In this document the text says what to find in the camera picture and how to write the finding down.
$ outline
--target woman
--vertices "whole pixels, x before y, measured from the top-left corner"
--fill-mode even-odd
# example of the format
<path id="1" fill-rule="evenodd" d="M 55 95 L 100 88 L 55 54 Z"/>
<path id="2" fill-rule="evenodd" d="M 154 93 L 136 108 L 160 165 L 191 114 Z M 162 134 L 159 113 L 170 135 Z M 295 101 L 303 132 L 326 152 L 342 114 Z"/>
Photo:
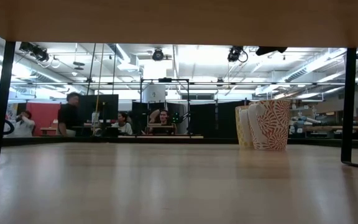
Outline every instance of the woman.
<path id="1" fill-rule="evenodd" d="M 15 130 L 10 137 L 14 138 L 31 138 L 35 122 L 31 120 L 31 112 L 22 112 L 16 117 Z"/>
<path id="2" fill-rule="evenodd" d="M 118 113 L 118 117 L 117 117 L 118 122 L 113 124 L 112 127 L 118 128 L 118 130 L 122 133 L 132 134 L 131 124 L 127 122 L 127 119 L 128 119 L 128 114 L 124 112 Z"/>

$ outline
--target person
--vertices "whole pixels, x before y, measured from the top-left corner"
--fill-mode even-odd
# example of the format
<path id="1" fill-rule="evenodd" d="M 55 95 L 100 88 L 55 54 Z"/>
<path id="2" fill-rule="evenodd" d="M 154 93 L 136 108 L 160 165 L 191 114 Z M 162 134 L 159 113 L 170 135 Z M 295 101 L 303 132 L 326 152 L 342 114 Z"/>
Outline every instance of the person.
<path id="1" fill-rule="evenodd" d="M 64 137 L 75 137 L 75 131 L 72 128 L 74 126 L 81 126 L 81 121 L 78 117 L 80 94 L 75 92 L 69 93 L 66 99 L 67 104 L 62 105 L 57 114 L 57 133 Z"/>
<path id="2" fill-rule="evenodd" d="M 124 112 L 118 113 L 118 122 L 114 123 L 112 127 L 118 128 L 118 130 L 125 134 L 132 134 L 131 124 L 128 123 L 128 114 Z"/>
<path id="3" fill-rule="evenodd" d="M 156 123 L 157 116 L 155 115 L 156 111 L 150 115 L 150 123 Z M 160 116 L 160 124 L 161 126 L 173 126 L 173 128 L 150 128 L 149 133 L 152 134 L 175 134 L 176 126 L 172 124 L 169 120 L 170 114 L 167 110 L 158 110 Z"/>
<path id="4" fill-rule="evenodd" d="M 31 120 L 31 112 L 25 111 L 22 112 L 19 116 L 16 117 L 15 130 L 12 133 L 14 138 L 31 138 L 32 131 L 35 127 L 35 122 Z"/>

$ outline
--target red wall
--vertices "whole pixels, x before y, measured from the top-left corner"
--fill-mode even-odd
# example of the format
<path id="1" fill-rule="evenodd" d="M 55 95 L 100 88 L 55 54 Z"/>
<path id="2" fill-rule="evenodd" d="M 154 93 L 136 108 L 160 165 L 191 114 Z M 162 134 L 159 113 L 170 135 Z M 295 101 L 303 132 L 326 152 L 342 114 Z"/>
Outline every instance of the red wall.
<path id="1" fill-rule="evenodd" d="M 57 111 L 59 109 L 60 104 L 27 103 L 26 110 L 31 112 L 31 120 L 35 122 L 34 136 L 40 136 L 42 134 L 40 128 L 50 127 L 54 119 L 57 119 Z"/>

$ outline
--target black metal table leg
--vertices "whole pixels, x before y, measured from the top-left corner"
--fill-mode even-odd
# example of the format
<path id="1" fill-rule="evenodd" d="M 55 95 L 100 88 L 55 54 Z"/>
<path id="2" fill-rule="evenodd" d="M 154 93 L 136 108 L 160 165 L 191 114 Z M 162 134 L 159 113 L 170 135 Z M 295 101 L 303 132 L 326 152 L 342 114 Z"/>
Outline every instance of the black metal table leg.
<path id="1" fill-rule="evenodd" d="M 347 49 L 346 53 L 346 80 L 341 147 L 341 162 L 354 167 L 358 167 L 358 164 L 352 162 L 354 92 L 356 85 L 356 51 L 356 48 L 351 48 Z"/>
<path id="2" fill-rule="evenodd" d="M 12 66 L 15 54 L 15 42 L 7 41 L 5 43 L 4 60 L 2 62 L 1 81 L 0 81 L 0 155 L 2 137 L 5 125 L 5 114 L 7 101 L 9 98 L 9 88 L 11 86 Z"/>

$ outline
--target black shirt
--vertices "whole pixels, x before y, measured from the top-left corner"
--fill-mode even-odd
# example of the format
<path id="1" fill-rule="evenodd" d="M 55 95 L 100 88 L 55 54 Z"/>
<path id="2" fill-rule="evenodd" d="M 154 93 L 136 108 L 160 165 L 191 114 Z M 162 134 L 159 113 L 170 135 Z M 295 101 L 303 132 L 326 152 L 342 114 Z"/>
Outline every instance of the black shirt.
<path id="1" fill-rule="evenodd" d="M 68 103 L 60 107 L 57 119 L 59 124 L 65 123 L 67 129 L 71 129 L 73 126 L 81 126 L 77 107 Z"/>

